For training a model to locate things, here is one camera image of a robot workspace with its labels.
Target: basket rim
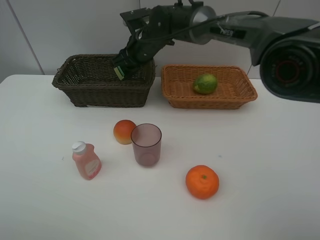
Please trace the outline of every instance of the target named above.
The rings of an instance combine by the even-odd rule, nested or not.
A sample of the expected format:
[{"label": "basket rim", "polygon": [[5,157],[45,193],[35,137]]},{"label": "basket rim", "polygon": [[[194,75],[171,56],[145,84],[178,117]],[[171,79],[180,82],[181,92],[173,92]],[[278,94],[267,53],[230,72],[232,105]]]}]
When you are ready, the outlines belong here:
[{"label": "basket rim", "polygon": [[[100,84],[66,84],[58,82],[58,79],[64,74],[64,72],[68,69],[68,64],[75,58],[104,58],[104,57],[112,57],[116,56],[117,54],[75,54],[72,56],[69,56],[63,63],[63,65],[57,69],[57,73],[53,77],[52,85],[59,89],[59,90],[81,90],[81,89],[119,89],[119,90],[147,90],[151,88],[151,86],[154,83],[154,80],[156,78],[156,73],[154,70],[151,70],[149,76],[146,77],[148,81],[146,84],[140,84],[140,85],[134,85],[134,84],[126,84],[130,83],[130,80],[125,81],[119,81],[119,84],[108,84],[108,83],[100,83]],[[152,59],[149,62],[146,63],[148,67],[151,69],[155,69],[155,60]]]},{"label": "basket rim", "polygon": [[[233,69],[233,70],[238,70],[240,71],[241,75],[243,75],[243,78],[245,81],[248,83],[249,88],[252,90],[253,95],[252,96],[247,96],[247,97],[240,97],[240,96],[235,96],[235,97],[221,97],[221,96],[208,96],[208,95],[194,95],[194,96],[178,96],[178,95],[172,95],[169,94],[166,91],[166,84],[167,84],[167,79],[165,78],[165,72],[168,70],[170,67],[196,67],[196,68],[215,68],[215,69]],[[186,101],[186,102],[211,102],[212,100],[219,100],[220,102],[232,102],[232,103],[248,103],[256,100],[258,98],[257,91],[255,87],[252,85],[251,81],[249,80],[247,74],[238,66],[233,66],[233,65],[201,65],[201,64],[166,64],[162,67],[161,70],[161,86],[162,86],[162,94],[165,98],[168,100],[175,100],[175,101]]]}]

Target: white bottle cap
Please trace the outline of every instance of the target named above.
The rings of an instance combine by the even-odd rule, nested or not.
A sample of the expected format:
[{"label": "white bottle cap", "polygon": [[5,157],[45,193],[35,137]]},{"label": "white bottle cap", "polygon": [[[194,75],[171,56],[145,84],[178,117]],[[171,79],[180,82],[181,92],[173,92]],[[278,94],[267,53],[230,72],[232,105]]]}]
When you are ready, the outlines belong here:
[{"label": "white bottle cap", "polygon": [[87,151],[86,143],[83,141],[77,141],[72,145],[72,151],[77,155],[82,155]]}]

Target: orange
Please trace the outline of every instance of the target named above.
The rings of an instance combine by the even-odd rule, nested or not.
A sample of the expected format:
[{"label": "orange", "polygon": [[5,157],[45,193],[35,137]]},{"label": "orange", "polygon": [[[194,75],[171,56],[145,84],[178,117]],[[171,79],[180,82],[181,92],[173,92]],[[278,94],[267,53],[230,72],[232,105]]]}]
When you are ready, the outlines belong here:
[{"label": "orange", "polygon": [[210,167],[198,165],[188,171],[185,184],[194,197],[208,199],[218,191],[219,177]]},{"label": "orange", "polygon": [[120,144],[130,144],[131,132],[135,127],[136,124],[130,120],[118,121],[113,128],[113,135]]}]

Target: translucent purple cup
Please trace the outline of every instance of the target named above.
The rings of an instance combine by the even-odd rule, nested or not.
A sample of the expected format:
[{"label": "translucent purple cup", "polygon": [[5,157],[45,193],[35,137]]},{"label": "translucent purple cup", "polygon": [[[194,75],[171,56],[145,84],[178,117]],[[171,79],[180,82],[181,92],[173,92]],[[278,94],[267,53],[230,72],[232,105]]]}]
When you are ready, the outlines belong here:
[{"label": "translucent purple cup", "polygon": [[135,160],[144,167],[154,166],[160,159],[161,130],[153,124],[136,126],[131,133]]}]

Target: green lime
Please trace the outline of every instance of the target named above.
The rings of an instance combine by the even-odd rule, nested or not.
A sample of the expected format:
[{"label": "green lime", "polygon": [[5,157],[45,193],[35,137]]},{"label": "green lime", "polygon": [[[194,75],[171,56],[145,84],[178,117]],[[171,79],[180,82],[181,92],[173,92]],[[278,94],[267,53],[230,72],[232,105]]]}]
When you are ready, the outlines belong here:
[{"label": "green lime", "polygon": [[211,94],[217,86],[218,80],[212,74],[201,75],[193,82],[193,90],[199,94]]}]

